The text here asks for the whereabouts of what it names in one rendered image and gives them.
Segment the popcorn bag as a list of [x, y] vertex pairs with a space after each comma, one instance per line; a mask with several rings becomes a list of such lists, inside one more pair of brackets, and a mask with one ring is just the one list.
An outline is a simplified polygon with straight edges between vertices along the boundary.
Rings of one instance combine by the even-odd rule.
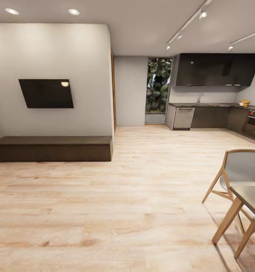
[[250, 103], [251, 103], [251, 101], [241, 100], [239, 106], [241, 106], [241, 107], [248, 107]]

